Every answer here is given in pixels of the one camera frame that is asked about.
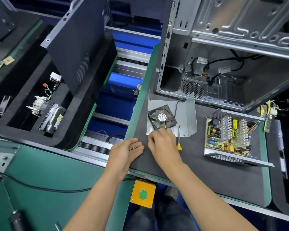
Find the shoe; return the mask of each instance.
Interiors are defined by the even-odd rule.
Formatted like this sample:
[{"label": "shoe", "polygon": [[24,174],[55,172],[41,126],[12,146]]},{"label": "shoe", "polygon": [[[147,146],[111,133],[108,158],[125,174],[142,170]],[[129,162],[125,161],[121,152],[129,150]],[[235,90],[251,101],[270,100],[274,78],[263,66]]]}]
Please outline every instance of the shoe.
[{"label": "shoe", "polygon": [[165,196],[172,197],[174,200],[177,200],[179,195],[179,190],[178,188],[168,186],[166,191],[165,191]]}]

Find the green button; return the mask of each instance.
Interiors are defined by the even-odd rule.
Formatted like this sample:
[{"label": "green button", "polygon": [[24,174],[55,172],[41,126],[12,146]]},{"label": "green button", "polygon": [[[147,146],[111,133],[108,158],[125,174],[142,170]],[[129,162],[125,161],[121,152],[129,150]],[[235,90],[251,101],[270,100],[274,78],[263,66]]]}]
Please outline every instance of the green button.
[{"label": "green button", "polygon": [[147,196],[148,196],[148,193],[145,190],[142,190],[142,191],[139,192],[139,197],[141,199],[146,199]]}]

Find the jeans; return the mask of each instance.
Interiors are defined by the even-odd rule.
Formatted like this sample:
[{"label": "jeans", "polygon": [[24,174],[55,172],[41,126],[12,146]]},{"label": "jeans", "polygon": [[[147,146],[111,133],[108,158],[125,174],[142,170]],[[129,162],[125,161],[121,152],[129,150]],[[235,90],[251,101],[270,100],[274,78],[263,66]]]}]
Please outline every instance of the jeans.
[{"label": "jeans", "polygon": [[128,221],[123,231],[154,231],[154,219],[160,231],[199,231],[192,216],[170,197],[164,198],[151,209],[140,207]]}]

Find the forearm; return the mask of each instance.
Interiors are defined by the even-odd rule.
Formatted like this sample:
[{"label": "forearm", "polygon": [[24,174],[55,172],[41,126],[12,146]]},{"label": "forearm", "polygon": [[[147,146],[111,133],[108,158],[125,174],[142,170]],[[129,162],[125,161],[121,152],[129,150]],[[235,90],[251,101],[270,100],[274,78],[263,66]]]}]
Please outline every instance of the forearm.
[{"label": "forearm", "polygon": [[104,231],[119,183],[105,171],[63,231]]},{"label": "forearm", "polygon": [[202,231],[255,231],[250,222],[209,189],[186,164],[168,173]]}]

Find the circuit board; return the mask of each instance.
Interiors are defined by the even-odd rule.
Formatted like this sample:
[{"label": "circuit board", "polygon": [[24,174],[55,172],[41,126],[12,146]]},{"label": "circuit board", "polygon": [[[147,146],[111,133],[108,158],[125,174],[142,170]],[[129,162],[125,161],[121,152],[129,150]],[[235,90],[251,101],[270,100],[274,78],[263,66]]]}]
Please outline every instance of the circuit board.
[{"label": "circuit board", "polygon": [[205,147],[252,157],[248,127],[244,120],[226,116],[215,121],[219,124],[213,125],[211,118],[206,119]]}]

